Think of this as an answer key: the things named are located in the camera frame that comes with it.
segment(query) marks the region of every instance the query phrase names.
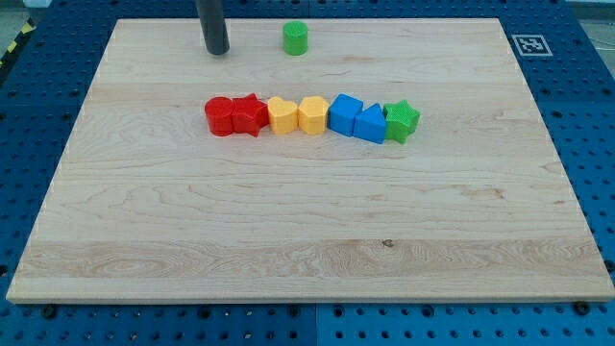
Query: blue block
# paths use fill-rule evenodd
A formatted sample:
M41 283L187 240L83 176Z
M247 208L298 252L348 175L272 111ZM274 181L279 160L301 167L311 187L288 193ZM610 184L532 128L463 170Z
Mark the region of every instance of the blue block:
M339 94L329 107L329 128L344 136L353 136L355 116L363 109L363 101Z
M382 144L386 133L386 120L381 105L374 104L355 118L355 137Z

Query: black cylinder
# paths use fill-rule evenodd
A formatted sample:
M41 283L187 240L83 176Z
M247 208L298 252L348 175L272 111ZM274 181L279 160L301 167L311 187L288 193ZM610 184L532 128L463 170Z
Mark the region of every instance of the black cylinder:
M194 0L201 19L203 38L208 52L221 55L229 51L229 35L224 20L222 0Z

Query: wooden board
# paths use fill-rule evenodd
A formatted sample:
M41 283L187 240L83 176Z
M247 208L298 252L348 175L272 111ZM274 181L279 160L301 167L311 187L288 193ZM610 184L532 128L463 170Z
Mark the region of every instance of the wooden board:
M546 302L613 285L496 19L119 20L14 303ZM421 110L407 145L214 137L214 95Z

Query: blue pegboard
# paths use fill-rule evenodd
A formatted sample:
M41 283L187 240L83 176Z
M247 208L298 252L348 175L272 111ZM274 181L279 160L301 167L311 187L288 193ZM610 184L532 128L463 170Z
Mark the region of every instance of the blue pegboard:
M551 56L513 51L591 231L613 266L615 82L563 1L227 0L225 7L229 17L498 17L513 46L515 35L542 36ZM0 88L3 298L115 20L129 17L196 17L196 11L192 0L56 0ZM48 308L16 307L2 299L0 345L615 345L614 321L613 302L577 309L572 304Z

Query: toy block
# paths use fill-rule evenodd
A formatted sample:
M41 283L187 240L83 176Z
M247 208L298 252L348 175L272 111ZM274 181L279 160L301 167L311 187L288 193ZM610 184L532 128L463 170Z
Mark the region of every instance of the toy block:
M274 96L267 102L269 110L269 125L276 135L285 135L297 130L297 104L284 101L280 96Z
M396 104L384 104L386 118L385 139L394 139L402 144L416 131L421 113L412 108L406 100Z
M353 136L355 116L363 109L363 101L339 94L329 107L329 128L344 136Z
M308 135L321 135L327 130L329 102L321 96L304 97L299 105L299 127Z
M258 136L260 129L269 124L267 104L259 101L252 93L246 97L234 98L233 127L236 134Z
M382 144L385 134L386 120L381 105L374 104L355 117L355 137Z
M205 104L209 131L216 136L228 136L234 132L234 102L227 97L214 97Z

